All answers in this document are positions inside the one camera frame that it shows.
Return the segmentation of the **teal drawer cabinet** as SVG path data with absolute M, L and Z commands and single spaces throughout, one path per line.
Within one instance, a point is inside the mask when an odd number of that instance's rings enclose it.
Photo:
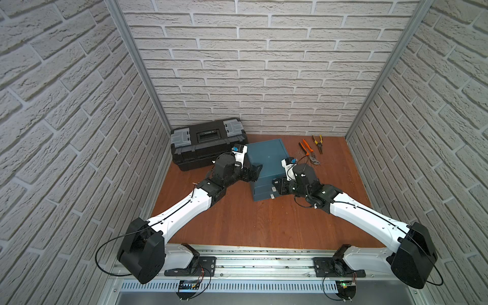
M 273 186 L 273 179 L 285 176 L 282 160 L 289 157 L 282 139 L 256 142 L 247 145 L 246 156 L 253 165 L 262 165 L 259 179 L 250 183 L 251 193 L 254 188 Z

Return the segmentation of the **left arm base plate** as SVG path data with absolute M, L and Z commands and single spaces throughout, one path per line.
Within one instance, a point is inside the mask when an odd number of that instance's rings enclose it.
M 166 277 L 200 277 L 202 273 L 206 277 L 214 276 L 216 269 L 216 257 L 194 257 L 186 268 L 174 268 L 164 271 Z

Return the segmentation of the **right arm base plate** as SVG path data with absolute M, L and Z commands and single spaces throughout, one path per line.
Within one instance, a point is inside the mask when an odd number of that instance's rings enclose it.
M 333 257 L 314 257 L 312 259 L 317 278 L 338 277 L 338 278 L 365 278 L 366 272 L 363 269 L 353 270 L 342 259 Z

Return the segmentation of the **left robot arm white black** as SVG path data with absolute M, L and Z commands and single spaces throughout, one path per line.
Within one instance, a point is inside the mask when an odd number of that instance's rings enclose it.
M 244 152 L 220 155 L 205 178 L 180 202 L 148 220 L 138 217 L 129 224 L 127 232 L 120 235 L 118 262 L 141 284 L 166 270 L 181 269 L 194 275 L 200 270 L 199 253 L 189 245 L 170 247 L 169 240 L 197 215 L 221 200 L 227 188 L 238 181 L 258 180 L 262 168 L 262 165 L 251 164 Z

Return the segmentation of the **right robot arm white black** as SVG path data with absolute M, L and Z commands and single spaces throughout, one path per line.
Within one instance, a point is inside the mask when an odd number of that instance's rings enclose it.
M 307 208 L 322 210 L 355 225 L 383 244 L 382 249 L 344 245 L 335 258 L 353 271 L 370 270 L 395 275 L 409 287 L 422 289 L 429 282 L 438 255 L 428 228 L 407 224 L 361 204 L 344 191 L 322 184 L 313 168 L 294 158 L 282 160 L 284 177 L 274 179 L 280 195 L 303 198 Z

